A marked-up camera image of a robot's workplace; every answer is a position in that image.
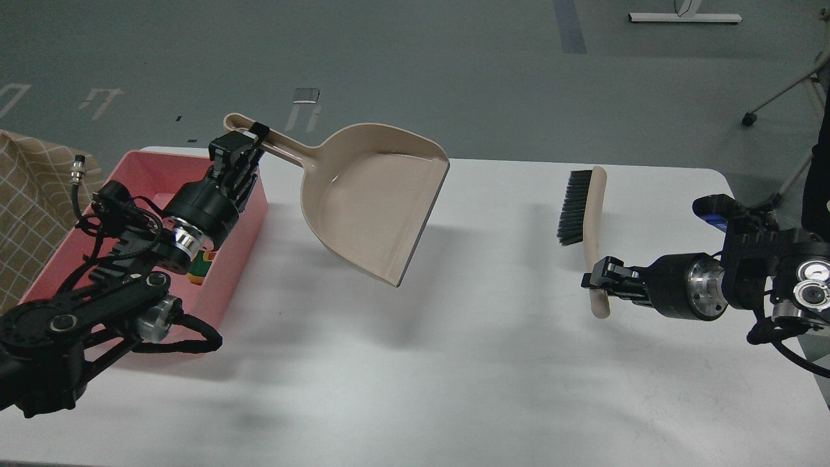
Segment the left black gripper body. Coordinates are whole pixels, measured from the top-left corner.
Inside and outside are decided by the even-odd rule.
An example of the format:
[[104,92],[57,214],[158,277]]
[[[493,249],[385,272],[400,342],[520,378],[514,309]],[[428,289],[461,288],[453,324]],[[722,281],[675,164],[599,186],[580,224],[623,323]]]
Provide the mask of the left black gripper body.
[[186,222],[209,240],[209,250],[219,250],[245,211],[258,175],[258,169],[220,173],[209,168],[201,180],[175,192],[163,208],[164,219]]

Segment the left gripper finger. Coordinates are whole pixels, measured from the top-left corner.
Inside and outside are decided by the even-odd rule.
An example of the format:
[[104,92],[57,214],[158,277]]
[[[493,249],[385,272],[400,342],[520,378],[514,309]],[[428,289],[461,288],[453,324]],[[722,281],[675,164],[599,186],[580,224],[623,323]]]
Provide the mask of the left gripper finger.
[[247,130],[229,130],[209,145],[209,159],[213,162],[213,176],[249,176],[261,159],[261,144],[269,136],[270,128],[254,122]]

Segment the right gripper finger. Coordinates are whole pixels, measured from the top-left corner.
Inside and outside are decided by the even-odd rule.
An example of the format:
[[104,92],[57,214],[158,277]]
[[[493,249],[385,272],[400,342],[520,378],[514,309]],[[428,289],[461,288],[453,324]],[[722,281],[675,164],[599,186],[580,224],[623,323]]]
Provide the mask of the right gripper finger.
[[597,280],[593,280],[591,273],[584,273],[580,286],[583,289],[604,291],[608,296],[616,296],[632,304],[649,305],[646,284],[637,273],[634,277],[602,276]]
[[644,268],[627,267],[622,260],[613,256],[601,258],[593,266],[594,281],[643,280]]

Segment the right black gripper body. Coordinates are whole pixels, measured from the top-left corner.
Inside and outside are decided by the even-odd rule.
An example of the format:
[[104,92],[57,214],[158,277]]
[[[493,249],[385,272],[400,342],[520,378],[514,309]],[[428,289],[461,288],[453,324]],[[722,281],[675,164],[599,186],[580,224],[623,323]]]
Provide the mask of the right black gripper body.
[[711,322],[726,311],[721,290],[724,269],[708,254],[661,256],[647,267],[632,270],[646,296],[634,303],[651,307],[664,317]]

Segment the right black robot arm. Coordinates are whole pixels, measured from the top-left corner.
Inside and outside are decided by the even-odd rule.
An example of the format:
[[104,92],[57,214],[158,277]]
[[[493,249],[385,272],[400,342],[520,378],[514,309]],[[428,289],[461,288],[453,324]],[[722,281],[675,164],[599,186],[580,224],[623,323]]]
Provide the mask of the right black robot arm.
[[573,171],[558,225],[561,245],[581,243],[594,317],[610,315],[616,296],[651,307],[665,317],[711,322],[727,307],[752,311],[755,325],[746,340],[770,344],[791,363],[816,376],[828,369],[785,346],[809,332],[828,332],[828,115],[807,159],[801,196],[801,225],[782,230],[774,218],[779,197],[747,208],[729,195],[693,203],[693,213],[724,233],[720,252],[661,256],[647,267],[599,257],[599,219],[607,175],[603,168]]

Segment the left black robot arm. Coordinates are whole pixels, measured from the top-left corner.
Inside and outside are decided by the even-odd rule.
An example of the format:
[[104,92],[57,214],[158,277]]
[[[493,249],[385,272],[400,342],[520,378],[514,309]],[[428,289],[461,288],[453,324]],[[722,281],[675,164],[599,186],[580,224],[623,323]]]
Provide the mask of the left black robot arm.
[[184,313],[170,294],[171,274],[189,272],[201,251],[215,252],[244,212],[258,178],[270,128],[231,128],[209,145],[211,167],[184,184],[160,209],[136,204],[124,184],[110,181],[80,212],[85,156],[71,168],[71,203],[78,230],[95,242],[48,299],[2,315],[2,408],[32,418],[71,410],[88,383],[136,353],[208,353],[222,337]]

